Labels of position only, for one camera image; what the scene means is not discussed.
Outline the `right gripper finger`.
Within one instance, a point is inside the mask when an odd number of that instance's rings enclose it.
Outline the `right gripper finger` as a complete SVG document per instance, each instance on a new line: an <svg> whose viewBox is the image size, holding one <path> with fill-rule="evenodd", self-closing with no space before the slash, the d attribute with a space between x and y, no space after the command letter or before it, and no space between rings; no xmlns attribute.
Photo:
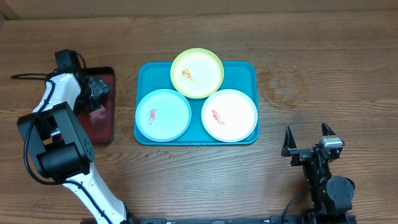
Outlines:
<svg viewBox="0 0 398 224"><path fill-rule="evenodd" d="M291 132L290 126L287 125L285 129L285 138L284 138L284 143L282 146L281 150L281 156L291 156L292 151L296 151L297 146L293 137L293 134Z"/></svg>
<svg viewBox="0 0 398 224"><path fill-rule="evenodd" d="M335 135L335 133L332 131L332 129L329 127L326 121L322 122L322 134L324 136Z"/></svg>

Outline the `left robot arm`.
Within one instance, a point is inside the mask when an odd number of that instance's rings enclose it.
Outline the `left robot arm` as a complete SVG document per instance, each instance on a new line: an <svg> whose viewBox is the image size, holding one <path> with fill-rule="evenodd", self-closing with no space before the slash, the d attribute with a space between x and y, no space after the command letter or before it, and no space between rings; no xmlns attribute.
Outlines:
<svg viewBox="0 0 398 224"><path fill-rule="evenodd" d="M58 51L55 59L57 67L50 73L12 76L46 86L39 105L17 120L25 168L40 184L71 190L91 212L93 223L134 223L94 163L94 145L111 143L114 136L114 70L88 68L74 50Z"/></svg>

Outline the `orange and green sponge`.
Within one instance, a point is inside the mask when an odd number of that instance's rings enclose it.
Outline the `orange and green sponge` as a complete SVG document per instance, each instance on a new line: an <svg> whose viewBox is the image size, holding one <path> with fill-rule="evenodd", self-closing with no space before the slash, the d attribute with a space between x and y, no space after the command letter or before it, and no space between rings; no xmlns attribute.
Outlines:
<svg viewBox="0 0 398 224"><path fill-rule="evenodd" d="M90 116L96 116L104 112L106 108L103 105L94 105L90 107Z"/></svg>

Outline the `light blue plate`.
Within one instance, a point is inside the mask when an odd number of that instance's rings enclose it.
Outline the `light blue plate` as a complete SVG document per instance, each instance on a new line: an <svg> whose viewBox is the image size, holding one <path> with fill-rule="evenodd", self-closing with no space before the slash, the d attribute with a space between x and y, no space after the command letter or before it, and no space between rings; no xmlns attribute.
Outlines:
<svg viewBox="0 0 398 224"><path fill-rule="evenodd" d="M188 129L192 110L188 100L170 89L154 90L139 102L136 125L139 132L155 142L169 142Z"/></svg>

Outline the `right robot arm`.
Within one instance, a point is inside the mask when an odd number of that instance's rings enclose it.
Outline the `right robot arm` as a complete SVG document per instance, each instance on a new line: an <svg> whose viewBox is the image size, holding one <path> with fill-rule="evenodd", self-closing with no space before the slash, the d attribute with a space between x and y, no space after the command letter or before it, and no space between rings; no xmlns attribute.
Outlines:
<svg viewBox="0 0 398 224"><path fill-rule="evenodd" d="M297 195L285 207L281 223L356 223L348 211L353 207L355 184L346 177L333 176L329 163L339 159L345 146L326 122L322 123L322 137L311 149L298 149L290 127L286 127L281 156L291 158L290 165L301 166L307 180L308 190ZM290 206L306 194L310 194L312 208L300 216L287 218Z"/></svg>

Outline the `yellow-green plate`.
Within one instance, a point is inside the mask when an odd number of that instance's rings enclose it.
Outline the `yellow-green plate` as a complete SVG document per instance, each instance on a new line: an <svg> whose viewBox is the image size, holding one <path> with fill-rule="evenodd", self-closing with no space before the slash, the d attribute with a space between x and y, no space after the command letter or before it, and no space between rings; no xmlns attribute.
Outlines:
<svg viewBox="0 0 398 224"><path fill-rule="evenodd" d="M219 57L207 49L188 49L173 60L170 79L183 96L206 98L220 88L224 80L224 66Z"/></svg>

